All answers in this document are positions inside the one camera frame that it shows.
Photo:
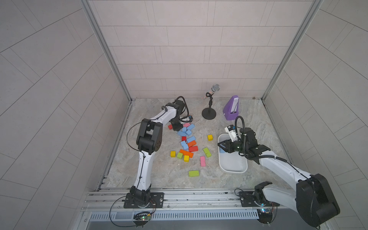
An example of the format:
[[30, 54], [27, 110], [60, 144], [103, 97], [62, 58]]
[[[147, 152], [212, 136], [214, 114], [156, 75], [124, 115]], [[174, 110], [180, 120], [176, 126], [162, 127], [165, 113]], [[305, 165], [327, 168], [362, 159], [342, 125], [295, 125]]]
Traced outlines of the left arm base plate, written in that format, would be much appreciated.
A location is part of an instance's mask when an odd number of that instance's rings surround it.
[[164, 193], [128, 193], [124, 201], [125, 209], [162, 208]]

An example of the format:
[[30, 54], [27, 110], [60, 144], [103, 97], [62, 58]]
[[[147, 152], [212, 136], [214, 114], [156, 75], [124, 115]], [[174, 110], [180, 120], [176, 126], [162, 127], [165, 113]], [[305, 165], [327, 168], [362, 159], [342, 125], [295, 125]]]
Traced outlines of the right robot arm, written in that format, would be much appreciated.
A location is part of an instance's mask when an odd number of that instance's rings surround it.
[[310, 174], [277, 156], [269, 147], [257, 142], [255, 132], [247, 127], [236, 133], [233, 126], [218, 138], [218, 148], [224, 153], [237, 153], [254, 161], [283, 179], [290, 189], [283, 189], [265, 181], [255, 186], [254, 192], [240, 191], [242, 201], [253, 202], [260, 207], [279, 204], [297, 212], [312, 227], [340, 214], [341, 210], [328, 180], [321, 174]]

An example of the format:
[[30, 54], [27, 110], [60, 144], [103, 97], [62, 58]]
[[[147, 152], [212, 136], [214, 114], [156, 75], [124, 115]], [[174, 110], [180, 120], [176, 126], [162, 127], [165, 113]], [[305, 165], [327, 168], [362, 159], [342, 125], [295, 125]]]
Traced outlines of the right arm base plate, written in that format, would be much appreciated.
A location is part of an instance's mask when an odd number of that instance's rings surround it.
[[261, 207], [279, 207], [280, 204], [275, 202], [269, 202], [266, 200], [262, 200], [260, 198], [257, 198], [254, 194], [254, 191], [239, 191], [236, 193], [236, 195], [239, 197], [241, 206], [243, 208], [246, 207], [256, 207], [260, 209]]

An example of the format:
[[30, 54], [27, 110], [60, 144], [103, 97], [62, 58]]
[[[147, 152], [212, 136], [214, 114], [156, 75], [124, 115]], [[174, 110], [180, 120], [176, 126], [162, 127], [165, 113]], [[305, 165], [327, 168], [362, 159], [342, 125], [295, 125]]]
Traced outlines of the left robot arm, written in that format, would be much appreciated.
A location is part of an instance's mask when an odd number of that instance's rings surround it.
[[183, 123], [191, 122], [186, 100], [177, 97], [172, 103], [162, 106], [161, 112], [150, 118], [143, 119], [137, 135], [136, 151], [140, 154], [136, 182], [129, 191], [128, 198], [139, 206], [146, 206], [150, 200], [151, 172], [155, 154], [163, 141], [163, 127], [170, 123], [174, 131], [181, 130]]

